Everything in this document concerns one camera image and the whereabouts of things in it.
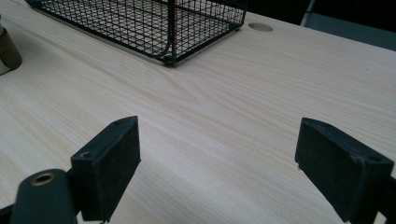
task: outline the wood grain surface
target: wood grain surface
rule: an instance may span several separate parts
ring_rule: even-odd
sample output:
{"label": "wood grain surface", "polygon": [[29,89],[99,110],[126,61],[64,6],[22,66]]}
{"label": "wood grain surface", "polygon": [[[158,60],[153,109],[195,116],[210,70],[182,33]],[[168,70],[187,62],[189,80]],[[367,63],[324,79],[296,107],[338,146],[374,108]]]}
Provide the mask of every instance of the wood grain surface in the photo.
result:
{"label": "wood grain surface", "polygon": [[294,161],[302,117],[396,160],[394,51],[248,13],[239,32],[167,68],[22,0],[0,13],[23,58],[0,76],[0,207],[129,116],[142,162],[111,223],[342,223]]}

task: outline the cylindrical object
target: cylindrical object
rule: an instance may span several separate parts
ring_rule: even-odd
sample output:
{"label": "cylindrical object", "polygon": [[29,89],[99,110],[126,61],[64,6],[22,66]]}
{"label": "cylindrical object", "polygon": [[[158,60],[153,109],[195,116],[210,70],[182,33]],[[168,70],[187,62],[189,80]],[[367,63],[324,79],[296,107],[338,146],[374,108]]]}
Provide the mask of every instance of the cylindrical object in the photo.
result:
{"label": "cylindrical object", "polygon": [[7,30],[0,23],[0,75],[18,68],[21,63],[20,53],[12,42]]}

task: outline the light wood tabletop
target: light wood tabletop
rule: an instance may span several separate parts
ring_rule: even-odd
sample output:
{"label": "light wood tabletop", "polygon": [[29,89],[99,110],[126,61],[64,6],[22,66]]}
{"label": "light wood tabletop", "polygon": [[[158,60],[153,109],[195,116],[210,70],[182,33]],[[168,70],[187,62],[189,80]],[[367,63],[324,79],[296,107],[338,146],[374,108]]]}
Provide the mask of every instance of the light wood tabletop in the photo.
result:
{"label": "light wood tabletop", "polygon": [[302,117],[396,161],[395,51],[248,13],[240,31],[168,68],[22,0],[0,13],[23,59],[0,76],[0,207],[130,116],[142,162],[111,223],[342,223],[294,161]]}

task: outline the black metal frame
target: black metal frame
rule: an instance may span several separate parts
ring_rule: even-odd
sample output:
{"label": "black metal frame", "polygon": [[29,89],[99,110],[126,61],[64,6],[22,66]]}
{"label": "black metal frame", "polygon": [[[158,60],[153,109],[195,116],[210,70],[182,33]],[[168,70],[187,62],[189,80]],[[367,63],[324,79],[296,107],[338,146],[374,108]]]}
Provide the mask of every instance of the black metal frame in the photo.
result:
{"label": "black metal frame", "polygon": [[26,0],[121,49],[173,65],[238,30],[248,0]]}

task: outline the wire mesh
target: wire mesh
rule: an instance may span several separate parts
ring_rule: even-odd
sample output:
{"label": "wire mesh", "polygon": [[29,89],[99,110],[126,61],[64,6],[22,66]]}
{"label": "wire mesh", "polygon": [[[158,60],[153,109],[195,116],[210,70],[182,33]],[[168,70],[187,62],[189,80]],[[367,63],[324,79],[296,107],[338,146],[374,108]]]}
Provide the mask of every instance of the wire mesh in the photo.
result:
{"label": "wire mesh", "polygon": [[55,19],[173,64],[243,24],[247,0],[26,0]]}

